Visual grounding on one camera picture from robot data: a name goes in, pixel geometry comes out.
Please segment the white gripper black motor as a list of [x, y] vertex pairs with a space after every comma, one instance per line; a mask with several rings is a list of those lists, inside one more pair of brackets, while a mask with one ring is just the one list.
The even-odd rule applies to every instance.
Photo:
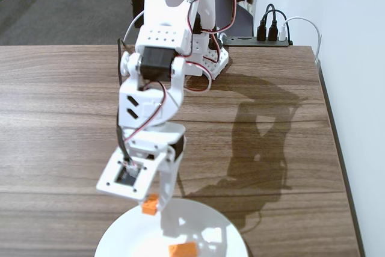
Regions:
[[185, 149], [185, 131], [185, 127], [177, 123], [164, 123], [138, 132], [124, 128], [124, 164], [137, 164], [134, 158], [156, 159], [159, 175], [157, 211], [162, 211], [173, 197]]

